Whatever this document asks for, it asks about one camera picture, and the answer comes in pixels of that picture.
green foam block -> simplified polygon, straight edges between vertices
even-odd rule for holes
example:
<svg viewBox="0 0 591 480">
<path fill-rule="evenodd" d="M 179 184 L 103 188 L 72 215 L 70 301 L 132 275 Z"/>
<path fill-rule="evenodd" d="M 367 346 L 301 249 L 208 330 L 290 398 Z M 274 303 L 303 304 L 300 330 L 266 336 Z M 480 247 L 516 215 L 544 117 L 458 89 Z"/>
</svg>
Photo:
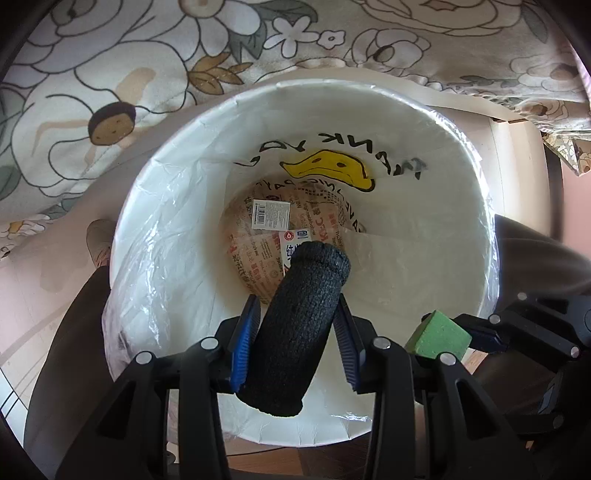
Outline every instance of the green foam block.
<svg viewBox="0 0 591 480">
<path fill-rule="evenodd" d="M 457 323 L 435 310 L 421 322 L 404 346 L 408 353 L 437 358 L 440 353 L 453 353 L 462 360 L 472 337 Z"/>
</svg>

black foam tube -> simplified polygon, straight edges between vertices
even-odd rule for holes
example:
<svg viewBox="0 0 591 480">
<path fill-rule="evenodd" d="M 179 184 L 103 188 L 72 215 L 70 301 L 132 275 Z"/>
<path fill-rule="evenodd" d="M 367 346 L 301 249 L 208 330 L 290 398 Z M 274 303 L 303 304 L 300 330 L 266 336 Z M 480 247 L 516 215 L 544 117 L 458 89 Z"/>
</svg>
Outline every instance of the black foam tube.
<svg viewBox="0 0 591 480">
<path fill-rule="evenodd" d="M 244 403 L 276 417 L 301 411 L 350 268 L 333 245 L 305 242 L 295 249 L 252 345 L 238 393 Z"/>
</svg>

floral fabric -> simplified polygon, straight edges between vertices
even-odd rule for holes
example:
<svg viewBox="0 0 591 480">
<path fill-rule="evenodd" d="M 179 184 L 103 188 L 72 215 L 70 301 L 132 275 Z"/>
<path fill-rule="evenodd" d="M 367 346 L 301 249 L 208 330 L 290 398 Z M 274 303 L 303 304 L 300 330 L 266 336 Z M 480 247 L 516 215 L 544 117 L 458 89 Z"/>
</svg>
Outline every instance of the floral fabric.
<svg viewBox="0 0 591 480">
<path fill-rule="evenodd" d="M 329 66 L 483 96 L 591 140 L 589 76 L 532 0 L 62 0 L 0 83 L 0 257 L 167 115 Z"/>
</svg>

plastic bag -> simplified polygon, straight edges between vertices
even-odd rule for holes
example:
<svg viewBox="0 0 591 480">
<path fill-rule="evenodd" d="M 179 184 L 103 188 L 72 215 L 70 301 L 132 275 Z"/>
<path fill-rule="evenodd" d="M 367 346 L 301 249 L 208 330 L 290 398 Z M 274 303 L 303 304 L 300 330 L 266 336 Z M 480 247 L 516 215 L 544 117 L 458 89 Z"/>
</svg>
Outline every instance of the plastic bag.
<svg viewBox="0 0 591 480">
<path fill-rule="evenodd" d="M 184 351 L 239 314 L 248 291 L 219 221 L 239 191 L 267 177 L 318 184 L 346 199 L 352 271 L 343 293 L 353 315 L 380 335 L 404 344 L 434 309 L 492 313 L 493 213 L 465 136 L 439 113 L 375 86 L 280 82 L 199 115 L 136 179 L 118 223 L 103 314 L 113 377 L 139 351 Z M 298 416 L 278 419 L 219 395 L 222 429 L 288 446 L 368 432 L 373 396 L 346 383 L 332 333 L 303 403 Z"/>
</svg>

wall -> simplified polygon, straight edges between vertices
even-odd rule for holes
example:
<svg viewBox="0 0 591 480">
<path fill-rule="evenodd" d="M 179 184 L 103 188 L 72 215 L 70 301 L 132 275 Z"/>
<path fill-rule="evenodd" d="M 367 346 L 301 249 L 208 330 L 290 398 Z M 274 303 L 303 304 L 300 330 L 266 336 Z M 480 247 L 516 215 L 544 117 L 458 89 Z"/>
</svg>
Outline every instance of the wall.
<svg viewBox="0 0 591 480">
<path fill-rule="evenodd" d="M 564 163 L 564 243 L 591 258 L 591 173 L 577 177 Z"/>
</svg>

